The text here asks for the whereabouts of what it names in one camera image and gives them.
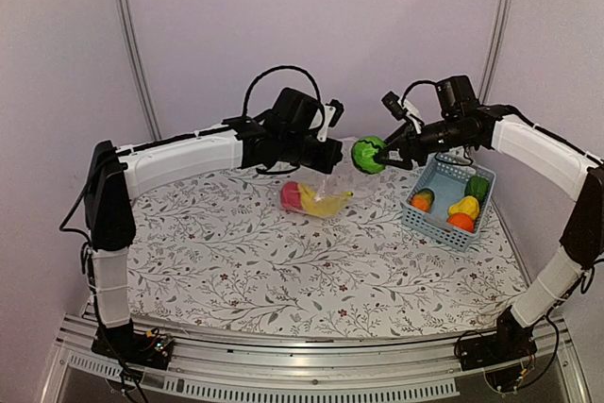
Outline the green toy watermelon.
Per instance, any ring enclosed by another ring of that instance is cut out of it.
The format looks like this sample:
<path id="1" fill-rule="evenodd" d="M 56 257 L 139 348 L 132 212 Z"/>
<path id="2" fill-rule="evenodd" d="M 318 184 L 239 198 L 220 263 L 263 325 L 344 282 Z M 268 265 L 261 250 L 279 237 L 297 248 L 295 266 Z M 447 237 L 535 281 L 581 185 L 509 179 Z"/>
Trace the green toy watermelon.
<path id="1" fill-rule="evenodd" d="M 375 156 L 386 147 L 386 143 L 377 136 L 359 138 L 351 148 L 353 165 L 367 175 L 381 173 L 386 166 L 375 161 Z"/>

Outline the clear zip top bag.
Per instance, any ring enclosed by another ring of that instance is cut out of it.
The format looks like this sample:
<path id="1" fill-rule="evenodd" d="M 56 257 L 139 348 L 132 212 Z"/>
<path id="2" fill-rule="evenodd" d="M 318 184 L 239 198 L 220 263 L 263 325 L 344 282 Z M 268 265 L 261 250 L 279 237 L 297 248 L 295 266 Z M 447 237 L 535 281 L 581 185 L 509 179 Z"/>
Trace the clear zip top bag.
<path id="1" fill-rule="evenodd" d="M 351 204 L 361 202 L 362 200 L 369 198 L 375 191 L 375 181 L 373 180 L 373 178 L 358 171 L 351 160 L 343 160 L 342 162 L 337 164 L 333 172 L 329 175 L 324 175 L 319 172 L 303 168 L 299 171 L 294 172 L 293 176 L 289 178 L 286 182 L 288 181 L 295 181 L 297 183 L 306 184 L 310 186 L 314 191 L 316 191 L 319 195 L 336 195 L 344 192 L 352 192 L 353 196 L 348 200 L 348 203 L 345 205 L 344 208 L 349 207 Z M 303 211 L 290 211 L 309 215 Z"/>

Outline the red toy apple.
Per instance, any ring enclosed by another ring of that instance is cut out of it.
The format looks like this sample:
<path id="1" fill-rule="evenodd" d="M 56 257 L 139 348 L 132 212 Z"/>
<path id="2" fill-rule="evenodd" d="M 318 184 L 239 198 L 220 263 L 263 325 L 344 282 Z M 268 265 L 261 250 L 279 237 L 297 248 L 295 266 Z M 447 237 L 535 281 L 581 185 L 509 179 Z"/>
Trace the red toy apple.
<path id="1" fill-rule="evenodd" d="M 301 195 L 298 189 L 298 183 L 295 181 L 286 182 L 279 193 L 281 207 L 285 210 L 302 211 Z"/>

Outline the yellow toy banana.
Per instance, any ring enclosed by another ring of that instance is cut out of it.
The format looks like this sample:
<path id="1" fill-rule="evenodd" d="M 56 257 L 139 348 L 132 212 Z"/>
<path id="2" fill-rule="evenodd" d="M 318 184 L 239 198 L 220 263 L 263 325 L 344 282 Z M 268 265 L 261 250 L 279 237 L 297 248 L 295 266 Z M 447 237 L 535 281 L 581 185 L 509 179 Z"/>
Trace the yellow toy banana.
<path id="1" fill-rule="evenodd" d="M 352 192 L 344 192 L 336 195 L 319 195 L 310 186 L 302 183 L 297 184 L 300 206 L 306 214 L 328 218 L 337 214 L 345 207 L 348 200 L 353 196 Z"/>

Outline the light blue plastic basket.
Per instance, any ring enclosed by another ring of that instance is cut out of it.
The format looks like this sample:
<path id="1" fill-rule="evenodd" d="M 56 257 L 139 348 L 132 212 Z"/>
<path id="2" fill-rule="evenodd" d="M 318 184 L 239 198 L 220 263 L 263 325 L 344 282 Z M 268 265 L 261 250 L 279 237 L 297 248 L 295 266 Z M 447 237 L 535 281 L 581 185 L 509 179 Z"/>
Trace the light blue plastic basket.
<path id="1" fill-rule="evenodd" d="M 447 222 L 448 209 L 465 196 L 467 182 L 479 176 L 488 182 L 487 192 L 479 202 L 479 214 L 473 232 L 455 227 Z M 423 233 L 431 239 L 455 250 L 464 252 L 478 238 L 485 218 L 485 210 L 495 186 L 494 171 L 477 164 L 462 165 L 453 156 L 436 153 L 428 158 L 426 166 L 402 203 L 402 224 Z M 421 190 L 431 190 L 434 201 L 429 212 L 411 205 L 412 198 Z"/>

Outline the green orange toy mango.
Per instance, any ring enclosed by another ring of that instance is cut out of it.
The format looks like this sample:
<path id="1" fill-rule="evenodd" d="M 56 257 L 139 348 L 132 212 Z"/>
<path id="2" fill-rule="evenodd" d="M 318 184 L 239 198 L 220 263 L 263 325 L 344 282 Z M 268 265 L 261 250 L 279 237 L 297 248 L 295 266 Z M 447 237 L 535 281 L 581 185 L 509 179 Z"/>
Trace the green orange toy mango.
<path id="1" fill-rule="evenodd" d="M 423 212 L 430 212 L 432 205 L 435 200 L 435 194 L 433 190 L 424 188 L 418 191 L 411 198 L 411 205 Z"/>

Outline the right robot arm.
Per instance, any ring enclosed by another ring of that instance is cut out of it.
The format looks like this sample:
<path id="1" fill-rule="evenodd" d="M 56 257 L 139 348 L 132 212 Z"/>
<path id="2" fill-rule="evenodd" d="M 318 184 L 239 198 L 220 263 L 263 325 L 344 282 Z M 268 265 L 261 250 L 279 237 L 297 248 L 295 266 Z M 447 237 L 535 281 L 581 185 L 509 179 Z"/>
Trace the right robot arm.
<path id="1" fill-rule="evenodd" d="M 376 162 L 410 169 L 453 148 L 491 151 L 525 167 L 563 196 L 568 218 L 557 249 L 528 289 L 506 310 L 512 325 L 488 342 L 495 361 L 521 350 L 528 329 L 579 285 L 603 255 L 603 161 L 531 121 L 509 104 L 483 104 L 468 76 L 422 79 L 403 93 L 387 92 L 383 106 L 400 127 Z"/>

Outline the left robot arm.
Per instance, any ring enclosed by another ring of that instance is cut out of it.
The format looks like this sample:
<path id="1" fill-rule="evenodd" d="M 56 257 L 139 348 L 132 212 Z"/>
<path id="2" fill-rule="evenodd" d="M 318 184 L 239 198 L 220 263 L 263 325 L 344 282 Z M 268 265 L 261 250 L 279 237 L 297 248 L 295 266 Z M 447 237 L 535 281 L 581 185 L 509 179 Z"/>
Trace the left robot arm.
<path id="1" fill-rule="evenodd" d="M 343 111 L 286 88 L 256 116 L 95 147 L 84 203 L 109 350 L 121 360 L 140 352 L 136 313 L 254 330 L 299 310 L 260 258 L 284 245 L 293 224 L 277 210 L 278 185 L 297 169 L 328 174 L 341 159 L 341 142 L 327 133 Z"/>

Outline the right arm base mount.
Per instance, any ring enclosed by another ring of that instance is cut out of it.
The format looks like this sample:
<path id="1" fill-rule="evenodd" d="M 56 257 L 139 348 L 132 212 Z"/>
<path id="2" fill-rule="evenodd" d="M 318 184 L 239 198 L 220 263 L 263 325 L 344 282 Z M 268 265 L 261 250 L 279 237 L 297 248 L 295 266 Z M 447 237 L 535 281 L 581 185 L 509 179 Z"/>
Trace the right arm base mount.
<path id="1" fill-rule="evenodd" d="M 516 393 L 534 369 L 537 346 L 530 334 L 509 343 L 498 333 L 468 330 L 454 343 L 453 352 L 462 371 L 481 369 L 493 391 L 508 394 Z"/>

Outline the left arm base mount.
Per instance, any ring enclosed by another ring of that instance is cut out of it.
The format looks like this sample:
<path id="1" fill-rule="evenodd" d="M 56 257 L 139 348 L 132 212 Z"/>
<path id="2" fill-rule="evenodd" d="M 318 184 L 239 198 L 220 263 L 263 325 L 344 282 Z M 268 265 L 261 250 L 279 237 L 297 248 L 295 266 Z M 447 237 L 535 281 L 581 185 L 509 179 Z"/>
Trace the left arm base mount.
<path id="1" fill-rule="evenodd" d="M 133 322 L 121 327 L 100 325 L 92 352 L 107 358 L 144 367 L 166 370 L 172 358 L 174 337 L 157 328 L 136 332 Z"/>

